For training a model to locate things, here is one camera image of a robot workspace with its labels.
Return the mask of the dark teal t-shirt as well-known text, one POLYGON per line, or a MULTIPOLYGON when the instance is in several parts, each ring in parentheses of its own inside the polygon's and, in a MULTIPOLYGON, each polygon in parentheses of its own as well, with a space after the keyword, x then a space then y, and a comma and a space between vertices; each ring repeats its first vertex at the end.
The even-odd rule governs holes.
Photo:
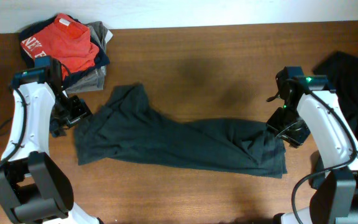
POLYGON ((110 158, 141 164, 282 178, 285 146, 265 123, 201 119, 179 123, 149 103, 142 84, 117 86, 74 130, 79 165, 110 158))

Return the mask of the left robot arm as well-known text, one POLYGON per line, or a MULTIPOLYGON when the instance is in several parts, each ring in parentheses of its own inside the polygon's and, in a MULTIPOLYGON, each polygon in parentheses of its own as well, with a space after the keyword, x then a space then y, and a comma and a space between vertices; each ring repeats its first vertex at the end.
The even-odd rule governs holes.
POLYGON ((75 203, 68 177, 50 158, 49 137, 91 116, 83 100, 63 92, 63 68, 39 57, 11 82, 15 108, 0 161, 0 206, 12 223, 102 223, 75 203))

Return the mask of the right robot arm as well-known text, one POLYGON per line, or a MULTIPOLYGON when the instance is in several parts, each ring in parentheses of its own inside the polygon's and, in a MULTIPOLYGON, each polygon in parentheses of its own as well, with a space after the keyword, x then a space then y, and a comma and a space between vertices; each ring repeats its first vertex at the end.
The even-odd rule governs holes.
POLYGON ((339 106, 336 91, 324 75, 307 77, 301 67, 285 67, 275 77, 276 98, 284 101, 267 126, 293 147, 312 135, 324 168, 299 180, 291 193, 290 213, 274 223, 358 223, 358 140, 339 106), (308 207, 296 207, 296 193, 306 181, 324 175, 308 207))

